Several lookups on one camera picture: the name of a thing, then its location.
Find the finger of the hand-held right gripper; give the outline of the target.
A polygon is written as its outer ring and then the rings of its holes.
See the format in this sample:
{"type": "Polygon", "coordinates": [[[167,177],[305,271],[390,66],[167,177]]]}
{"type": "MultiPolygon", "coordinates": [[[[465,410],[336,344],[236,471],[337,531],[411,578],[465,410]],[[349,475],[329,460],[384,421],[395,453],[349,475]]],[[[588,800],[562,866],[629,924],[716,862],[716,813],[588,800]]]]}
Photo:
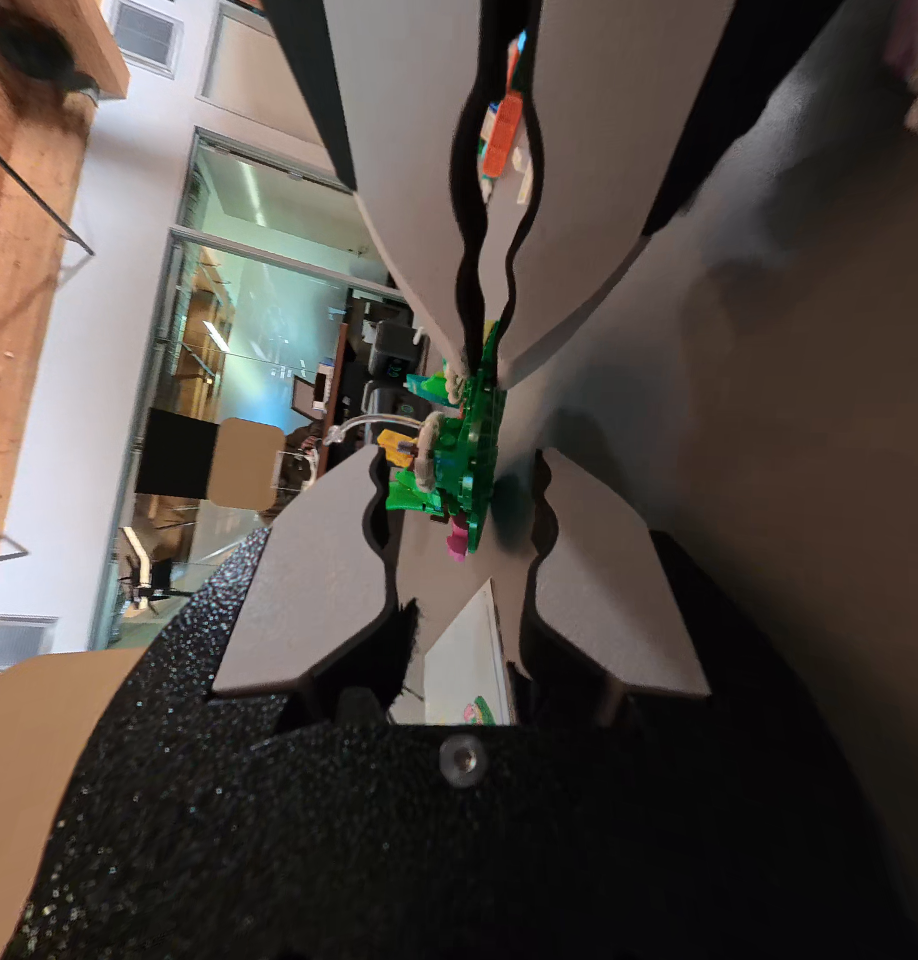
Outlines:
{"type": "Polygon", "coordinates": [[[498,347],[512,388],[560,350],[644,249],[642,230],[733,3],[543,2],[535,218],[498,347]]]}
{"type": "Polygon", "coordinates": [[[323,6],[358,206],[439,350],[474,373],[488,229],[477,143],[498,79],[498,3],[323,6]]]}

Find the black power station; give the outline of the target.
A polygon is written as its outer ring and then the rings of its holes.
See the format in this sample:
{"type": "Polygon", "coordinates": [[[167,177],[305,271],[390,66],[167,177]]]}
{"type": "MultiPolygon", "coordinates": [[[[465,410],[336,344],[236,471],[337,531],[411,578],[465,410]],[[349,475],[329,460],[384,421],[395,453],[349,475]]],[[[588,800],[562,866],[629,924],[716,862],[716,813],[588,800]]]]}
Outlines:
{"type": "Polygon", "coordinates": [[[368,361],[371,379],[404,383],[418,372],[427,337],[422,328],[413,328],[383,319],[376,325],[368,361]]]}
{"type": "Polygon", "coordinates": [[[364,414],[392,414],[423,422],[432,412],[430,402],[398,382],[370,380],[362,397],[364,414]]]}

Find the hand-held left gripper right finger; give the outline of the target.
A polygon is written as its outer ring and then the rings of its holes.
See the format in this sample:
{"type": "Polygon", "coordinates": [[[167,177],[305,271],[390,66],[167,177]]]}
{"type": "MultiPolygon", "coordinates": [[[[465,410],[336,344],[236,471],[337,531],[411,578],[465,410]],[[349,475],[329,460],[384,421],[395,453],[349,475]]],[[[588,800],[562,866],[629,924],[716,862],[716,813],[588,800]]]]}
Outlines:
{"type": "Polygon", "coordinates": [[[536,555],[521,616],[528,723],[611,726],[635,694],[707,699],[648,525],[555,448],[537,450],[533,480],[536,555]]]}

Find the black round object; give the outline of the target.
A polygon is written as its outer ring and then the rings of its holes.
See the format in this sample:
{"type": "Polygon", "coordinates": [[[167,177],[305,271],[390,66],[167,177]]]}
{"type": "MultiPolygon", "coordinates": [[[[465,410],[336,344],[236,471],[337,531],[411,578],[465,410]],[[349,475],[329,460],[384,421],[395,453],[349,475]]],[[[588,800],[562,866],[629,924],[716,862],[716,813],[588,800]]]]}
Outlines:
{"type": "Polygon", "coordinates": [[[14,10],[0,10],[0,55],[23,76],[63,93],[98,97],[95,80],[76,69],[69,45],[54,28],[14,10]]]}

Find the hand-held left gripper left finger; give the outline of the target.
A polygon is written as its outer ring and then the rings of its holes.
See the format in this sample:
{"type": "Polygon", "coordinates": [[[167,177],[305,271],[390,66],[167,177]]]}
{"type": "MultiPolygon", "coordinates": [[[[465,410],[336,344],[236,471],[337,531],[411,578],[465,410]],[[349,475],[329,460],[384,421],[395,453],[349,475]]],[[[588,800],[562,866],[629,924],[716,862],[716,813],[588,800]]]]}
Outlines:
{"type": "Polygon", "coordinates": [[[273,522],[212,693],[292,691],[371,636],[397,593],[384,450],[363,446],[273,522]]]}

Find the wall air vent grille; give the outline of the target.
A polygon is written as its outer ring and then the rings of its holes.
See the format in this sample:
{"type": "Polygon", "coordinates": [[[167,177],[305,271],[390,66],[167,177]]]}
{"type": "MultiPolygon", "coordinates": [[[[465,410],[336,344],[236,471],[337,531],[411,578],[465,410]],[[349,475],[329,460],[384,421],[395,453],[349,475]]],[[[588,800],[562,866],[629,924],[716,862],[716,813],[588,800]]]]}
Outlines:
{"type": "Polygon", "coordinates": [[[0,615],[0,673],[53,650],[55,617],[0,615]]]}
{"type": "Polygon", "coordinates": [[[109,25],[125,59],[154,74],[175,78],[183,24],[134,1],[112,3],[109,25]]]}

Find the green lego flower model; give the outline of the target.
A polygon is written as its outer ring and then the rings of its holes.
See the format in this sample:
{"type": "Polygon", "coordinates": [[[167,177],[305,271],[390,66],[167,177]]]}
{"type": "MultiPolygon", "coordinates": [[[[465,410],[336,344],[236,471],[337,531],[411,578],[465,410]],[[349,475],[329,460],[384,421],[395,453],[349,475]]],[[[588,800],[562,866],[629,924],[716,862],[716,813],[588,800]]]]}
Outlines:
{"type": "Polygon", "coordinates": [[[457,562],[477,550],[492,497],[507,396],[498,386],[499,340],[498,322],[487,320],[476,372],[455,371],[443,362],[432,375],[406,375],[410,396],[436,406],[425,418],[365,413],[330,426],[323,437],[332,446],[354,428],[385,427],[392,436],[378,444],[396,467],[386,507],[447,523],[447,550],[457,562]]]}

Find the orange lego piece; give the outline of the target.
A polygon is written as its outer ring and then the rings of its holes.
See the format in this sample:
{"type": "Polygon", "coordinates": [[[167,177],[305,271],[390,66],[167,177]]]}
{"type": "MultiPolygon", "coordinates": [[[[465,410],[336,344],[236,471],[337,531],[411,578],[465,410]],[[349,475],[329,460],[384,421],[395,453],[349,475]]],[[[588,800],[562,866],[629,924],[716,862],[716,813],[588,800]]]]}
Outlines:
{"type": "Polygon", "coordinates": [[[483,177],[495,180],[503,173],[513,150],[522,114],[523,96],[514,89],[506,93],[495,111],[489,111],[487,119],[490,126],[481,162],[483,177]]]}

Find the lego instruction booklet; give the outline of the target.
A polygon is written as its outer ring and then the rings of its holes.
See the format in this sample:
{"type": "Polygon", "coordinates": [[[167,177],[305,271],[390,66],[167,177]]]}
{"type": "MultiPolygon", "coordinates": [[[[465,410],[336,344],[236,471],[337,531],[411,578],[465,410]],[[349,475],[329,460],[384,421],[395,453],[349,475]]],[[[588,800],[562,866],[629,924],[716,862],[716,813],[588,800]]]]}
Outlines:
{"type": "Polygon", "coordinates": [[[513,726],[492,582],[466,603],[423,660],[424,722],[428,726],[513,726]]]}

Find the pile of colourful lego bricks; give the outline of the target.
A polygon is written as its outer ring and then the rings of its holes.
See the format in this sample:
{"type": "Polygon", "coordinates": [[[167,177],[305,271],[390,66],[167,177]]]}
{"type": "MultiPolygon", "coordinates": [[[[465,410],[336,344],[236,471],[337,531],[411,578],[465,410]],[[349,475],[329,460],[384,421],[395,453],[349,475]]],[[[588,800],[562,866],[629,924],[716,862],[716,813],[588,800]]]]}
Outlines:
{"type": "Polygon", "coordinates": [[[525,130],[524,120],[525,93],[527,91],[524,56],[527,52],[529,52],[527,33],[525,30],[523,30],[513,41],[511,41],[508,47],[506,87],[504,95],[499,101],[489,103],[483,124],[481,126],[477,148],[477,173],[482,199],[485,205],[489,203],[490,197],[500,178],[505,176],[509,170],[512,170],[513,173],[518,175],[520,178],[515,202],[519,206],[524,207],[531,198],[534,181],[534,164],[528,135],[525,130]],[[513,150],[510,153],[503,173],[499,178],[490,179],[482,176],[481,174],[482,153],[486,146],[486,138],[488,137],[488,129],[490,126],[487,116],[489,111],[494,112],[496,110],[499,102],[502,101],[509,90],[517,90],[523,96],[522,119],[515,136],[513,150]]]}

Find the light panel on tripod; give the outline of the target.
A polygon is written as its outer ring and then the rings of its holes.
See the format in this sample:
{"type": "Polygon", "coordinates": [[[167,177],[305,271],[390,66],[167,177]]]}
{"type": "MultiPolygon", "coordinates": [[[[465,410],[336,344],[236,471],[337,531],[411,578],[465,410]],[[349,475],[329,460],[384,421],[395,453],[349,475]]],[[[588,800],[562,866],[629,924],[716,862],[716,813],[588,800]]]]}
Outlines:
{"type": "Polygon", "coordinates": [[[119,532],[125,542],[121,558],[125,560],[128,572],[118,578],[118,583],[123,586],[130,611],[140,612],[150,608],[155,612],[156,602],[194,595],[193,590],[173,586],[172,559],[153,561],[133,528],[120,527],[119,532]]]}

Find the wooden board stand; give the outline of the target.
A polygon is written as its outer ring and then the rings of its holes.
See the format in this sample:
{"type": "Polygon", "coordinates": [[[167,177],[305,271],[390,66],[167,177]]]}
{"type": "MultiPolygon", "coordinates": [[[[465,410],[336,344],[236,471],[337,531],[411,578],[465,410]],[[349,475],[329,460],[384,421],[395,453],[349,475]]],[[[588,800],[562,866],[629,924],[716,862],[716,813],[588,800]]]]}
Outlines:
{"type": "Polygon", "coordinates": [[[43,654],[0,673],[0,955],[81,752],[144,653],[43,654]]]}

